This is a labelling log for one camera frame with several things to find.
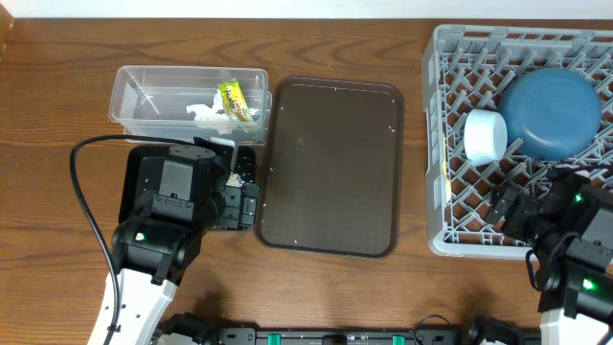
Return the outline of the white rice pile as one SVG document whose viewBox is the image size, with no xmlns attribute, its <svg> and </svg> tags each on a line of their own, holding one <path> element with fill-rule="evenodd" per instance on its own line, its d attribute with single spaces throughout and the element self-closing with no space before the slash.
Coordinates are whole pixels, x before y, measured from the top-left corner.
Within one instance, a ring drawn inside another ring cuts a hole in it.
<svg viewBox="0 0 613 345">
<path fill-rule="evenodd" d="M 229 178 L 228 178 L 228 180 L 226 182 L 226 185 L 228 187 L 236 187 L 236 188 L 242 187 L 243 184 L 244 184 L 244 181 L 242 180 L 241 176 L 238 173 L 235 173 L 235 172 L 230 174 L 230 176 L 229 176 Z"/>
</svg>

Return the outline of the cream plastic spoon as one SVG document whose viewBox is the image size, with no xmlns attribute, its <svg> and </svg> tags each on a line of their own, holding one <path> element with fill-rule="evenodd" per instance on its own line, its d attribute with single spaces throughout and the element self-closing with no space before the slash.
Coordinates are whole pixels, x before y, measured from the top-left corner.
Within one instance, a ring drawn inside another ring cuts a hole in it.
<svg viewBox="0 0 613 345">
<path fill-rule="evenodd" d="M 452 186 L 448 173 L 448 151 L 447 151 L 447 140 L 446 137 L 443 136 L 443 162 L 442 162 L 442 173 L 444 177 L 444 194 L 445 194 L 445 202 L 448 203 L 452 199 Z"/>
</svg>

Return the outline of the light blue rice bowl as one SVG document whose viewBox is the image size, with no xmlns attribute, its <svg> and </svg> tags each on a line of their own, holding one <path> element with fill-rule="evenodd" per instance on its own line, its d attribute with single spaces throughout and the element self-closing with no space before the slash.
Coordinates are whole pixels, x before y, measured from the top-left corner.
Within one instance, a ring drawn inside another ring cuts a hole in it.
<svg viewBox="0 0 613 345">
<path fill-rule="evenodd" d="M 508 143 L 504 118 L 494 111 L 473 109 L 464 127 L 464 147 L 467 159 L 475 167 L 499 161 Z"/>
</svg>

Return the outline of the white tissue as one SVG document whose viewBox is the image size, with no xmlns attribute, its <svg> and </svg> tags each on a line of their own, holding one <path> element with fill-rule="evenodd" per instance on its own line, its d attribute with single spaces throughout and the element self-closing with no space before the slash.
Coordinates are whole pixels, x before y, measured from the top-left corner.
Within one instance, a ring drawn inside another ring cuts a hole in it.
<svg viewBox="0 0 613 345">
<path fill-rule="evenodd" d="M 189 115 L 193 115 L 193 120 L 198 127 L 206 128 L 211 125 L 220 135 L 230 134 L 237 129 L 236 126 L 230 126 L 230 123 L 240 122 L 238 111 L 224 106 L 224 97 L 219 90 L 214 95 L 212 105 L 191 104 L 186 106 L 186 110 Z"/>
</svg>

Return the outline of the dark blue plate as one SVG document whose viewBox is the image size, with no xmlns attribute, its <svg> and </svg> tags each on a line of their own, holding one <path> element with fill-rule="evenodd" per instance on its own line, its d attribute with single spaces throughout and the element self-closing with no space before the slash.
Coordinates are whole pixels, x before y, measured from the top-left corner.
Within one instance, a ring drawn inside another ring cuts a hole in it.
<svg viewBox="0 0 613 345">
<path fill-rule="evenodd" d="M 534 70 L 504 91 L 498 112 L 508 141 L 522 141 L 518 151 L 541 161 L 563 161 L 587 149 L 602 118 L 599 96 L 578 74 L 561 69 Z"/>
</svg>

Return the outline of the yellow green snack wrapper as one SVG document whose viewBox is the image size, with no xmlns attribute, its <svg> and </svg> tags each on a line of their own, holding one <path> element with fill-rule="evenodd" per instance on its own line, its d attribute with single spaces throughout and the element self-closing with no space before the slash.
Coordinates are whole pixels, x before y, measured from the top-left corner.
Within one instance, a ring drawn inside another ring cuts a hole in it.
<svg viewBox="0 0 613 345">
<path fill-rule="evenodd" d="M 250 108 L 237 80 L 222 82 L 217 88 L 221 96 L 224 113 L 231 120 L 241 123 L 253 122 Z"/>
</svg>

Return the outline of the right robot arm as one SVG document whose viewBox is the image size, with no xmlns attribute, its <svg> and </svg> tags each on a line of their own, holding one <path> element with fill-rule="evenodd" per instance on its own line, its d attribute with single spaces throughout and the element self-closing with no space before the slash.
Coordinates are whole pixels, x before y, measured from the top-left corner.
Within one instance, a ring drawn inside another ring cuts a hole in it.
<svg viewBox="0 0 613 345">
<path fill-rule="evenodd" d="M 486 221 L 529 245 L 525 261 L 540 294 L 544 344 L 612 341 L 612 194 L 586 168 L 552 169 L 543 197 L 492 189 Z"/>
</svg>

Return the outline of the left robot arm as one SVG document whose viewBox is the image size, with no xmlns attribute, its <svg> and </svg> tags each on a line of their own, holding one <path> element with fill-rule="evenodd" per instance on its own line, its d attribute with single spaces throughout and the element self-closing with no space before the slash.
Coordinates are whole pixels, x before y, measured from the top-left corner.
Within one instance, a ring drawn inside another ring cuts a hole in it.
<svg viewBox="0 0 613 345">
<path fill-rule="evenodd" d="M 253 225 L 256 154 L 231 143 L 143 145 L 127 157 L 92 344 L 218 344 L 216 326 L 185 312 L 162 318 L 210 230 Z"/>
</svg>

